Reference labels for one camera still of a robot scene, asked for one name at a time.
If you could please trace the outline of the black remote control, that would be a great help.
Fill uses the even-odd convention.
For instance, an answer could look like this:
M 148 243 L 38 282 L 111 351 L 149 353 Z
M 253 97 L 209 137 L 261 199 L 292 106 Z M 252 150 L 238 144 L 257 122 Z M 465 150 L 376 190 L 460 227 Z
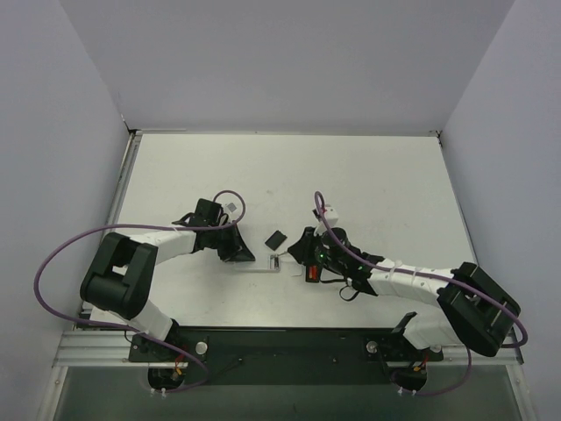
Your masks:
M 322 267 L 313 264 L 305 267 L 305 282 L 307 283 L 320 283 L 321 282 Z

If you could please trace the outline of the white remote control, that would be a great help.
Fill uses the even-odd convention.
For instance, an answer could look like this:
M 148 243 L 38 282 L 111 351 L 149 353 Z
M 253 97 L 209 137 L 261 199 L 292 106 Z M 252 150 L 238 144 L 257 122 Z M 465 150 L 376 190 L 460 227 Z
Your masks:
M 267 257 L 261 256 L 256 261 L 252 262 L 238 262 L 233 264 L 233 268 L 238 272 L 243 273 L 278 273 L 281 271 L 281 263 L 279 270 L 273 270 L 271 263 L 271 256 L 278 254 L 269 254 Z

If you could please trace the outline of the black battery cover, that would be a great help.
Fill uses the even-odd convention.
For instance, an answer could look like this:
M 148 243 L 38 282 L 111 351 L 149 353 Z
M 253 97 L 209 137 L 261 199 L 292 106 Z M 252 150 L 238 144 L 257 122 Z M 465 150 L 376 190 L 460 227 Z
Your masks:
M 272 251 L 277 251 L 279 247 L 287 240 L 287 236 L 280 230 L 276 230 L 265 241 L 265 246 Z

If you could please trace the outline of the white battery cover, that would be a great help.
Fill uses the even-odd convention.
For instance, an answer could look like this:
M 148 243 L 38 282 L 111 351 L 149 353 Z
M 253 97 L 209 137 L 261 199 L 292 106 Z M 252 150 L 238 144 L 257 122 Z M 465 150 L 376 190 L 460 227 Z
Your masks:
M 291 277 L 301 277 L 304 275 L 305 267 L 301 264 L 294 263 L 294 268 L 292 269 L 290 276 Z

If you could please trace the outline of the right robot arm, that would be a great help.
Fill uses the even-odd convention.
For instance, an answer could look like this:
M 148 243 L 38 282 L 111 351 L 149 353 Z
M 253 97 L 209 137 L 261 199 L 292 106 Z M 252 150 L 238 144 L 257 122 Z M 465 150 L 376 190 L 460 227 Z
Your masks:
M 405 340 L 418 350 L 463 345 L 494 357 L 521 313 L 518 302 L 475 263 L 407 266 L 352 246 L 342 228 L 318 233 L 307 227 L 288 254 L 304 266 L 307 282 L 319 283 L 327 270 L 355 296 L 394 296 L 437 308 L 438 314 L 415 316 L 405 325 Z

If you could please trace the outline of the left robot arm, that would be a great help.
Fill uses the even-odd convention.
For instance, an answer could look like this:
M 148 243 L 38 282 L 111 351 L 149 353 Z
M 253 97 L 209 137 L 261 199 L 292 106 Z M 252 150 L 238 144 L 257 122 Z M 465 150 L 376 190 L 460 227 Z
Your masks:
M 111 232 L 103 238 L 82 281 L 81 299 L 151 336 L 149 351 L 159 360 L 171 360 L 180 349 L 179 338 L 171 333 L 177 323 L 149 300 L 154 269 L 206 248 L 215 250 L 226 263 L 255 261 L 232 211 L 204 198 L 166 230 L 136 236 Z

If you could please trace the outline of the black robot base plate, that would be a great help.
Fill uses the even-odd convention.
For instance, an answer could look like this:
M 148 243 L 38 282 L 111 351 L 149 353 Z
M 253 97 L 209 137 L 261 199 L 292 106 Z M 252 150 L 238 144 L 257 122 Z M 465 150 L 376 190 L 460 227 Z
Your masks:
M 206 386 L 377 385 L 390 368 L 440 362 L 429 348 L 417 350 L 396 328 L 180 327 L 174 348 L 139 335 L 128 359 L 148 364 L 154 389 Z

